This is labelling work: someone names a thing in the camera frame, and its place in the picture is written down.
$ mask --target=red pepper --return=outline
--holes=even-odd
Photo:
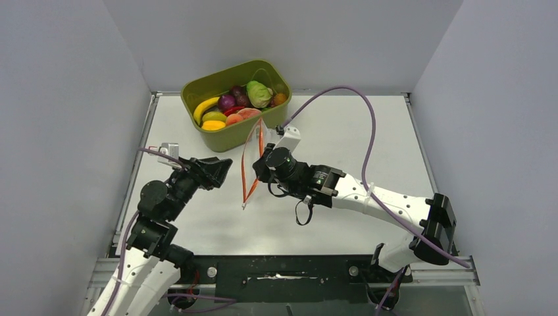
[[[229,116],[231,114],[237,113],[238,111],[244,109],[244,107],[231,107],[230,109],[228,109],[227,111],[225,111],[223,114],[225,114],[225,116]]]

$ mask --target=green basket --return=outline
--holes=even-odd
[[[268,109],[262,114],[232,124],[215,131],[203,130],[193,119],[192,113],[203,101],[228,93],[232,86],[245,86],[250,80],[261,82],[271,88],[274,93],[284,93],[285,103]],[[269,128],[282,124],[287,117],[287,104],[291,101],[291,89],[283,77],[268,62],[262,60],[249,61],[229,69],[221,70],[209,76],[186,84],[180,93],[192,124],[200,132],[203,142],[209,149],[221,153],[244,144],[259,117],[263,117]]]

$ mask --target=peach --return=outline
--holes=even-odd
[[[226,119],[225,123],[226,123],[227,126],[229,126],[231,124],[238,123],[243,119],[244,118],[241,115],[234,113],[234,114],[231,114],[231,115],[227,116],[227,119]]]
[[[260,110],[258,109],[250,109],[250,108],[246,108],[246,109],[242,109],[240,111],[238,111],[238,115],[240,115],[241,117],[243,117],[245,120],[249,119],[251,117],[255,117],[256,115],[259,115],[261,113]]]

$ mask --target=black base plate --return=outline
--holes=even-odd
[[[345,300],[368,302],[360,276],[350,276],[349,268],[359,268],[368,283],[390,283],[395,277],[378,266],[370,266],[372,255],[226,255],[195,256],[190,269],[182,269],[179,283],[190,284],[197,269],[200,284],[215,284],[215,295],[237,302],[322,302]],[[215,267],[217,276],[207,276]],[[411,282],[406,276],[403,282]]]

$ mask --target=yellow fruit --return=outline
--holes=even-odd
[[[204,130],[220,130],[225,126],[225,122],[221,122],[220,120],[207,120],[201,125],[201,128]]]
[[[209,108],[214,107],[217,104],[217,101],[219,101],[219,97],[212,97],[211,99],[207,99],[200,103],[193,112],[193,120],[199,124],[201,122],[201,115],[203,115],[203,113],[205,113],[205,111]]]
[[[221,122],[224,122],[224,121],[226,121],[226,116],[225,116],[225,114],[223,114],[221,112],[211,111],[211,112],[205,113],[201,117],[201,122],[206,122],[208,120],[220,120]]]

